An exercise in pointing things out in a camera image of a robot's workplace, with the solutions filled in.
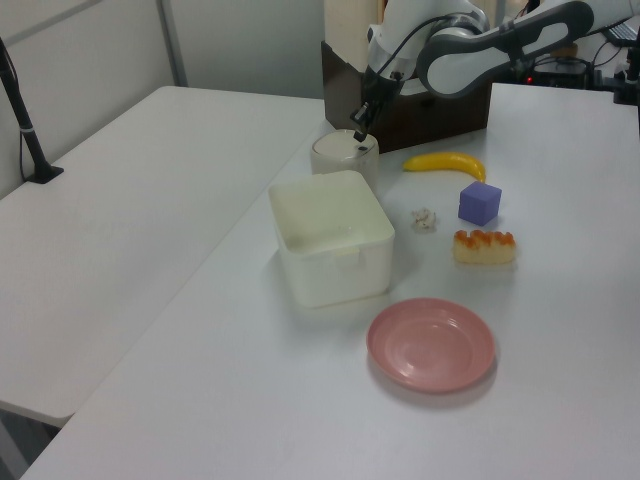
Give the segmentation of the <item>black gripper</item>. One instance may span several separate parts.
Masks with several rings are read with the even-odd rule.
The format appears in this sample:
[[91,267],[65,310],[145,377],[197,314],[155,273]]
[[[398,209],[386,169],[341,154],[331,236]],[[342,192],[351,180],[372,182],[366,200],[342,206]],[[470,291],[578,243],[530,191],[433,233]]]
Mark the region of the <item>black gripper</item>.
[[395,101],[402,89],[402,76],[399,72],[392,72],[390,77],[376,73],[368,67],[362,79],[363,105],[351,114],[355,123],[360,123],[360,129],[354,131],[354,139],[363,142],[364,133],[369,133],[387,112],[388,107]]

